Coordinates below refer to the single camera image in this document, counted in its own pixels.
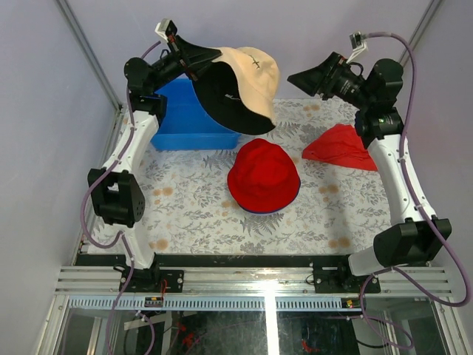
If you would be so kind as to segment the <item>beige black hat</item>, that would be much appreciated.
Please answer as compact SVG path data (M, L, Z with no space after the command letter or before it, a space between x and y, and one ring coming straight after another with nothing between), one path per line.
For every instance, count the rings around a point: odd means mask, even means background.
M193 83L200 105L218 124L245 135L263 135L276 127L273 100L279 87L276 60L254 47L220 47Z

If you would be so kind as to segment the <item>blue plastic bin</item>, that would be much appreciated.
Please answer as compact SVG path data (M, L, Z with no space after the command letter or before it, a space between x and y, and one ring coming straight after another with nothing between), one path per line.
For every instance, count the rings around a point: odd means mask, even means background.
M219 125L197 100L192 81L177 78L157 91L167 98L166 116L151 139L160 151L234 149L240 134Z

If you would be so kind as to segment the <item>red cap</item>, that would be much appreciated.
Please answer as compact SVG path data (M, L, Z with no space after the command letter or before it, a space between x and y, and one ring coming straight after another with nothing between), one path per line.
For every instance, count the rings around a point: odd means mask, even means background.
M301 181L291 157L279 145L256 138L238 151L227 184L233 199L244 204L293 191Z

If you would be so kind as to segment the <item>navy blue hat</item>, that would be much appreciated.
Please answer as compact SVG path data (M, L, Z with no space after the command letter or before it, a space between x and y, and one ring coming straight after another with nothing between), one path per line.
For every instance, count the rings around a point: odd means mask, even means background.
M244 211L256 215L274 214L288 207L297 197L300 186L290 192L278 192L263 198L262 201L254 199L244 204L238 202L238 206Z

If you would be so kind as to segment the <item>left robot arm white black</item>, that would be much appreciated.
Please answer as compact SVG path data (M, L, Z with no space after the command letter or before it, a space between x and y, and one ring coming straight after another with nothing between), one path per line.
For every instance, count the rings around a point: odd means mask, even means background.
M122 243L127 266L140 269L136 283L148 292L160 287L162 274L152 268L154 252L140 230L146 199L135 171L166 116L167 98L157 91L181 75L197 81L212 61L222 55L221 50L190 44L178 35L167 35L166 43L167 48L153 64L144 55L125 63L129 123L102 167L89 170L89 188L83 199L92 204L96 216L117 230L107 244L99 243L85 229L87 239L99 249Z

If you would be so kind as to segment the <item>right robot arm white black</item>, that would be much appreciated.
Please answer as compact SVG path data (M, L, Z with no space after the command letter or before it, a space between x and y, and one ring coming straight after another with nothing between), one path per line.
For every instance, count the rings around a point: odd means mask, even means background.
M320 65L289 75L289 83L326 101L334 96L356 109L355 131L373 159L387 196L391 226L374 237L373 245L347 258L337 273L338 286L354 291L364 275L393 266L433 260L452 233L449 219L440 219L427 200L410 159L404 123L395 103L403 86L404 68L390 58L378 60L367 77L331 53Z

